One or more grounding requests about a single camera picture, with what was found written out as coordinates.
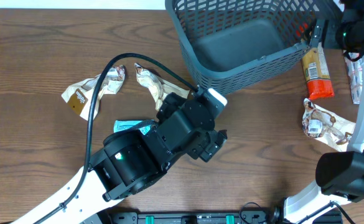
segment brown and white wrapper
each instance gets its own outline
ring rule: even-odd
[[[62,98],[71,109],[85,120],[88,120],[91,98],[99,76],[74,83],[62,94]],[[125,68],[123,65],[115,66],[109,70],[97,97],[94,118],[98,114],[101,97],[105,94],[116,94],[124,81]]]
[[[309,99],[304,100],[304,107],[302,129],[305,134],[339,152],[345,152],[355,129],[355,123],[315,105]]]
[[[151,73],[149,70],[143,68],[138,63],[134,64],[136,69],[136,78],[140,85],[149,89],[154,101],[156,102],[156,110],[158,111],[164,101],[165,97],[169,93],[176,93],[183,98],[187,98],[189,95],[188,90],[184,90],[177,85],[174,85],[157,75]]]

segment basket bottom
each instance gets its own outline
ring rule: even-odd
[[[206,35],[192,44],[199,62],[225,72],[286,48],[271,21],[258,19]]]

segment wood grain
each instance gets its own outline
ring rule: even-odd
[[[93,77],[123,52],[150,56],[192,82],[174,27],[164,11],[0,9],[0,222],[15,220],[68,181],[83,165],[86,121],[62,100],[70,84]],[[354,121],[340,51],[326,51],[335,97],[315,102]],[[117,95],[106,95],[94,122],[93,148],[116,119],[153,118],[148,90],[137,82],[135,59]],[[270,206],[314,179],[320,156],[333,150],[305,137],[302,65],[227,96],[217,119],[229,140],[209,162],[182,157],[156,185],[119,206],[142,212],[237,210]],[[364,223],[364,201],[345,207]]]

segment red and yellow packet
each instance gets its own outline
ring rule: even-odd
[[[335,95],[321,43],[319,47],[313,48],[305,54],[302,59],[302,66],[310,100]]]

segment plastic basket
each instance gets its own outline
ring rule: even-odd
[[[196,84],[222,95],[291,69],[309,50],[316,18],[338,19],[332,0],[166,0]]]

